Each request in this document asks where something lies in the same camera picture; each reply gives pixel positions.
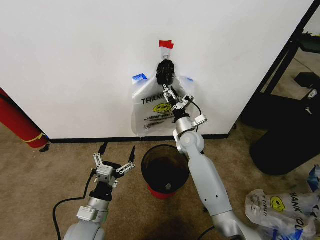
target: floor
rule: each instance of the floor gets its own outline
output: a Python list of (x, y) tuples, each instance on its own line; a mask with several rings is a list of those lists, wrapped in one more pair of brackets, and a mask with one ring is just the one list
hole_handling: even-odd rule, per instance
[[(319, 56), (298, 52), (296, 59), (300, 62), (292, 61), (273, 94), (302, 98), (308, 90), (301, 89), (293, 78), (309, 69), (320, 74)], [(249, 148), (264, 133), (237, 122), (237, 129), (231, 130), (228, 139), (206, 140), (204, 149), (215, 163), (235, 213), (253, 227), (245, 215), (245, 198), (249, 192), (263, 189), (266, 194), (292, 190), (308, 193), (306, 178), (314, 164), (320, 163), (318, 155), (287, 175), (263, 174), (255, 167)], [(108, 240), (195, 240), (212, 225), (191, 177), (175, 196), (166, 200), (156, 199), (148, 191), (141, 161), (147, 150), (159, 144), (175, 145), (173, 141), (108, 144), (104, 160), (123, 165), (135, 146), (137, 166), (119, 180), (113, 191), (107, 222), (103, 225)], [(60, 200), (83, 194), (91, 168), (95, 167), (92, 154), (101, 145), (51, 144), (49, 151), (39, 152), (0, 125), (0, 240), (56, 239), (52, 209)], [(89, 191), (94, 186), (92, 181)], [(73, 201), (58, 208), (57, 219), (63, 236), (77, 222), (78, 209), (85, 204), (86, 200)], [(224, 238), (213, 230), (203, 238), (206, 239)]]

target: trash can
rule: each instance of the trash can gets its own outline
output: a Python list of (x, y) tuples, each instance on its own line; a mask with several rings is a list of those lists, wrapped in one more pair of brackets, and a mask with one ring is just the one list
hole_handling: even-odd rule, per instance
[(144, 155), (141, 171), (151, 194), (158, 199), (173, 196), (190, 174), (187, 157), (167, 144), (157, 145)]

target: red trash can base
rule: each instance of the red trash can base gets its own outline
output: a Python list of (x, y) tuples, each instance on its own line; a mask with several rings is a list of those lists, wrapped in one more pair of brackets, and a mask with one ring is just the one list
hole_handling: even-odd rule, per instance
[(176, 192), (172, 192), (172, 193), (161, 193), (161, 192), (157, 192), (157, 191), (154, 191), (152, 190), (152, 188), (148, 185), (148, 189), (149, 191), (151, 192), (151, 194), (156, 197), (157, 199), (167, 199), (167, 198), (170, 198), (172, 197), (173, 195), (176, 194)]

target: smiley face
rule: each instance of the smiley face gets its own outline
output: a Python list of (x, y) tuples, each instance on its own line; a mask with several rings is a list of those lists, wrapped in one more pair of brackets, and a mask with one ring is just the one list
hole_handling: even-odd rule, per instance
[(172, 106), (169, 103), (161, 103), (153, 108), (153, 111), (158, 114), (166, 114), (170, 112)]
[(273, 196), (270, 198), (270, 204), (271, 204), (271, 207), (278, 211), (278, 212), (283, 212), (286, 207), (284, 205), (284, 203), (282, 202), (281, 198), (278, 197), (278, 196)]

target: plastic bag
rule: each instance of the plastic bag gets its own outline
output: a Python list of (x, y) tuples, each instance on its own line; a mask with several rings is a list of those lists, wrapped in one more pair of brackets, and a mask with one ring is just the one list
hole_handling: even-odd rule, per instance
[(314, 207), (318, 204), (316, 193), (265, 195), (257, 189), (245, 199), (245, 214), (251, 222), (271, 229), (272, 239), (307, 240), (316, 234)]
[[(163, 130), (174, 130), (174, 115), (172, 106), (167, 103), (163, 95), (163, 87), (158, 84), (156, 76), (147, 79), (144, 74), (132, 78), (133, 84), (133, 114), (132, 130), (139, 137)], [(175, 75), (171, 85), (180, 98), (186, 94), (194, 94), (194, 81), (190, 78)], [(192, 114), (193, 107), (189, 106), (187, 112)]]

